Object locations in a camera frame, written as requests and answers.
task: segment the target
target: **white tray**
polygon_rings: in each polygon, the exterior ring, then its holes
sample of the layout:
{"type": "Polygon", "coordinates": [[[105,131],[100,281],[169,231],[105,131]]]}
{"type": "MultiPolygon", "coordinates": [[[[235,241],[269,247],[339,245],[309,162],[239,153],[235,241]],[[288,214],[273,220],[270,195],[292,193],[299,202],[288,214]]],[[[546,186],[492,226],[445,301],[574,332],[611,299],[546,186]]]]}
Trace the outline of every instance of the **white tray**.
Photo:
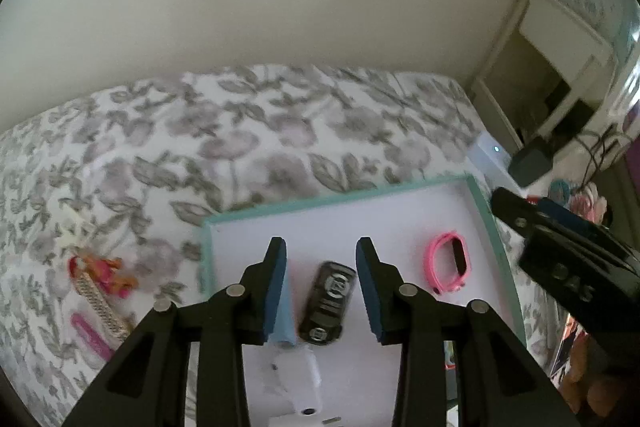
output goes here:
{"type": "MultiPolygon", "coordinates": [[[[436,235],[456,230],[466,240],[471,272],[456,293],[441,301],[466,305],[487,301],[524,343],[520,303],[494,219],[472,176],[351,192],[326,199],[262,206],[209,218],[203,227],[205,292],[238,282],[258,263],[271,237],[287,243],[293,303],[302,316],[307,292],[322,261],[355,268],[355,245],[372,238],[384,263],[426,290],[424,248],[436,235]]],[[[440,256],[441,273],[454,272],[452,256],[440,256]]],[[[314,352],[322,376],[322,417],[341,416],[344,427],[388,427],[394,410],[400,346],[380,346],[370,332],[360,288],[351,298],[341,338],[314,352]]],[[[265,390],[272,351],[245,346],[244,375],[252,425],[292,412],[282,397],[265,390]]]]}

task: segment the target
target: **bed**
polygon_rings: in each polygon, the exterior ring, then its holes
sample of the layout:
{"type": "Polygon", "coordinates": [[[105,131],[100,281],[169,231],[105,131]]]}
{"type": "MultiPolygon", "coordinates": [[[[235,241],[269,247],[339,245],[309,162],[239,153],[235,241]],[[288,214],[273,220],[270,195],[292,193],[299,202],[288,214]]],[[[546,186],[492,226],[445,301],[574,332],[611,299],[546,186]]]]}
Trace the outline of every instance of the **bed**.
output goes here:
{"type": "MultiPolygon", "coordinates": [[[[71,327],[79,312],[56,239],[61,205],[95,223],[140,288],[113,301],[133,323],[159,296],[200,300],[199,226],[212,213],[470,172],[482,122],[450,78],[278,65],[185,73],[102,90],[0,137],[0,365],[43,426],[60,425],[104,364],[71,327]]],[[[545,295],[498,224],[527,347],[548,357],[545,295]]],[[[187,416],[193,419],[190,378],[187,416]]]]}

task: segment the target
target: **floral pattern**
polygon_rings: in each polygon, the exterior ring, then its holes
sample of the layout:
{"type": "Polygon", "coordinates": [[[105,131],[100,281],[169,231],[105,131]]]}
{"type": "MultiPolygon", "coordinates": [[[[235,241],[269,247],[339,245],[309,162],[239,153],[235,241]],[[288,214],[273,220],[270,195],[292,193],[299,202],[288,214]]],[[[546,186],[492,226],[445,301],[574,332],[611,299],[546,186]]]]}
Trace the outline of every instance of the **floral pattern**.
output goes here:
{"type": "MultiPolygon", "coordinates": [[[[37,115],[0,136],[0,365],[38,422],[57,426],[104,363],[70,316],[118,346],[69,284],[70,253],[56,244],[62,204],[90,216],[90,246],[122,257],[140,281],[129,298],[110,298],[135,324],[159,296],[200,300],[198,227],[207,216],[479,175],[465,152],[481,129],[449,78],[314,66],[141,80],[37,115]]],[[[514,261],[518,242],[504,238],[514,261]]],[[[521,300],[535,346],[540,296],[514,273],[530,293],[521,300]]],[[[191,391],[193,375],[190,365],[191,391]]],[[[191,393],[187,415],[194,411],[191,393]]]]}

